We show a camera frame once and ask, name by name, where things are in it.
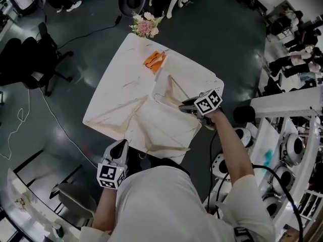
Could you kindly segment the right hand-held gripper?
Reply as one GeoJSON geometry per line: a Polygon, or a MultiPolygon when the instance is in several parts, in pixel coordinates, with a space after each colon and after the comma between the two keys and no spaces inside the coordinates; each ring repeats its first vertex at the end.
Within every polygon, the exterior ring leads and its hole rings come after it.
{"type": "Polygon", "coordinates": [[[187,99],[178,108],[181,112],[193,114],[210,130],[215,130],[215,125],[206,115],[220,108],[222,98],[215,89],[202,92],[199,96],[187,99]]]}

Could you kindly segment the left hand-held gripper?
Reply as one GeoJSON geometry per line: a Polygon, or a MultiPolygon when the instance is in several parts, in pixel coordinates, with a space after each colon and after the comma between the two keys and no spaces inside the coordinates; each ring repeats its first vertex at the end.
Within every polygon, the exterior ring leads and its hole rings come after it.
{"type": "Polygon", "coordinates": [[[117,190],[126,179],[128,150],[126,139],[115,141],[106,148],[97,168],[97,181],[101,187],[117,190]]]}

